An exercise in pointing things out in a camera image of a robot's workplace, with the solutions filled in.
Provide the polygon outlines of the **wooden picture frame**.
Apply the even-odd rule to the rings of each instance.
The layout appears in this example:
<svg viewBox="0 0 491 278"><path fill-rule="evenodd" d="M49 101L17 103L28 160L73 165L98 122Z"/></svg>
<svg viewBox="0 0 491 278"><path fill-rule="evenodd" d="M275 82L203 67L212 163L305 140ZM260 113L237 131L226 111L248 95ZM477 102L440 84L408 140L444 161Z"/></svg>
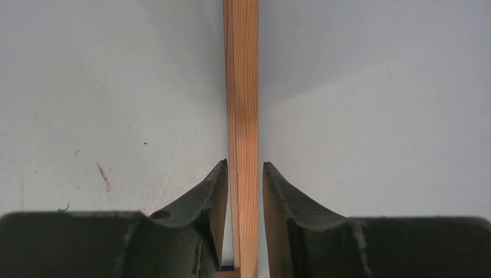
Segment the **wooden picture frame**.
<svg viewBox="0 0 491 278"><path fill-rule="evenodd" d="M258 275L259 2L224 1L226 109L234 270Z"/></svg>

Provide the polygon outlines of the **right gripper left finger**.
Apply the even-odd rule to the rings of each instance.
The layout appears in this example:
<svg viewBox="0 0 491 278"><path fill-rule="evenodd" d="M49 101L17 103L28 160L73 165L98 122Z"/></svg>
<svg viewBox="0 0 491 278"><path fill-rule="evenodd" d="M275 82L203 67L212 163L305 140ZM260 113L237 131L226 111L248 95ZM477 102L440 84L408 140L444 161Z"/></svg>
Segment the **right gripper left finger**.
<svg viewBox="0 0 491 278"><path fill-rule="evenodd" d="M214 277L228 199L222 160L151 215L34 211L1 218L2 277Z"/></svg>

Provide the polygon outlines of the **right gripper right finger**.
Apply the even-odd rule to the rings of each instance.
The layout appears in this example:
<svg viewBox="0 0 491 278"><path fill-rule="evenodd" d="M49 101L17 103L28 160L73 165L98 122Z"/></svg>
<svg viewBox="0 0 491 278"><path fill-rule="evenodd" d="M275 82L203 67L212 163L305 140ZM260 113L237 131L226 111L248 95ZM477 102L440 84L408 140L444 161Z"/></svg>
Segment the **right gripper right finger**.
<svg viewBox="0 0 491 278"><path fill-rule="evenodd" d="M271 277L489 277L479 217L345 217L263 165Z"/></svg>

